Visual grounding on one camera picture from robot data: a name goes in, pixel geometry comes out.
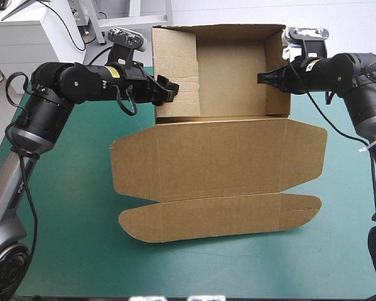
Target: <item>unfolded cardboard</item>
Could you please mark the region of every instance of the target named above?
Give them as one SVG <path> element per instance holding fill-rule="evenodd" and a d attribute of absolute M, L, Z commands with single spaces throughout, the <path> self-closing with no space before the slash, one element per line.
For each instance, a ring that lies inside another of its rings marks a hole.
<path fill-rule="evenodd" d="M 288 230 L 321 202 L 281 191 L 318 177 L 326 131 L 288 120 L 290 95 L 256 75 L 284 65 L 282 25 L 153 29 L 155 74 L 180 85 L 157 125 L 116 140 L 115 190 L 159 202 L 124 211 L 133 237 L 164 242 Z"/>

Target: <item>cardboard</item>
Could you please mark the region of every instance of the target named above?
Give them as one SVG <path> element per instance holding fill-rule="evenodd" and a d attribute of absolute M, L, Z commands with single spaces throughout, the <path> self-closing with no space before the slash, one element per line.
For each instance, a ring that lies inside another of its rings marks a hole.
<path fill-rule="evenodd" d="M 133 237 L 165 242 L 283 231 L 311 220 L 315 196 L 281 191 L 318 177 L 326 131 L 293 120 L 290 95 L 258 85 L 284 65 L 278 24 L 153 29 L 155 74 L 180 85 L 157 125 L 116 140 L 115 190 L 150 199 L 124 211 Z"/>
<path fill-rule="evenodd" d="M 325 143 L 279 117 L 159 124 L 113 143 L 114 187 L 161 203 L 278 193 L 321 174 Z"/>
<path fill-rule="evenodd" d="M 320 206 L 317 197 L 296 194 L 195 199 L 126 210 L 120 224 L 132 237 L 155 243 L 289 230 L 309 222 Z"/>
<path fill-rule="evenodd" d="M 156 116 L 287 116 L 290 95 L 258 85 L 255 74 L 286 63 L 281 58 L 283 28 L 275 24 L 154 28 L 155 76 L 170 78 L 182 91 L 173 103 L 158 107 Z"/>

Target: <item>white cable tie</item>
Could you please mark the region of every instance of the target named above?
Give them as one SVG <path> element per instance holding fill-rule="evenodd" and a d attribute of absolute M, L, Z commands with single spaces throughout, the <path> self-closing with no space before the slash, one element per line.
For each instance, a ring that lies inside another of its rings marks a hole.
<path fill-rule="evenodd" d="M 376 145 L 376 140 L 375 141 L 373 141 L 371 144 L 369 144 L 368 146 L 365 146 L 365 147 L 362 147 L 360 150 L 359 150 L 359 152 L 367 152 L 367 151 L 369 151 L 369 149 L 371 148 L 371 147 L 373 147 L 373 146 L 375 146 Z"/>

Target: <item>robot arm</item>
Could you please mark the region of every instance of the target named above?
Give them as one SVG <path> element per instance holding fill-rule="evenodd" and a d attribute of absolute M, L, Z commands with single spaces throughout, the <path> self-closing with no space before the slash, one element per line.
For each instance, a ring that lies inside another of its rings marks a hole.
<path fill-rule="evenodd" d="M 340 53 L 327 58 L 327 38 L 325 29 L 287 28 L 283 41 L 289 64 L 258 74 L 258 83 L 294 94 L 326 92 L 326 104 L 334 94 L 343 98 L 356 133 L 369 141 L 376 162 L 376 55 Z M 296 50 L 301 54 L 290 62 L 290 52 Z M 376 227 L 369 233 L 368 247 L 376 270 Z"/>
<path fill-rule="evenodd" d="M 113 42 L 105 66 L 78 63 L 45 63 L 32 75 L 28 102 L 15 123 L 8 126 L 13 145 L 0 167 L 0 300 L 9 300 L 29 267 L 31 253 L 18 241 L 26 232 L 17 216 L 19 202 L 39 156 L 50 151 L 74 106 L 86 100 L 114 100 L 128 115 L 137 113 L 137 103 L 162 105 L 172 102 L 179 86 L 165 77 L 154 80 L 143 64 L 133 61 L 134 50 L 144 50 L 141 34 L 113 28 Z M 128 100 L 128 109 L 123 100 Z"/>

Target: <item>white drawer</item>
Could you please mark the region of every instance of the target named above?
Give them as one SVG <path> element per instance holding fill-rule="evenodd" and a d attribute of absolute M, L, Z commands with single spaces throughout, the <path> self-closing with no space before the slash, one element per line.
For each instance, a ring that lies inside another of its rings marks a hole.
<path fill-rule="evenodd" d="M 0 26 L 0 45 L 50 44 L 40 24 Z"/>
<path fill-rule="evenodd" d="M 3 72 L 4 76 L 8 78 L 11 74 L 17 71 L 24 72 L 29 80 L 31 79 L 32 72 L 35 71 L 37 67 L 45 61 L 39 63 L 10 63 L 10 64 L 0 64 L 0 70 Z M 17 77 L 11 82 L 11 86 L 14 88 L 17 93 L 24 93 L 23 90 L 24 77 Z"/>
<path fill-rule="evenodd" d="M 0 46 L 0 64 L 36 63 L 40 61 L 58 61 L 50 44 Z"/>

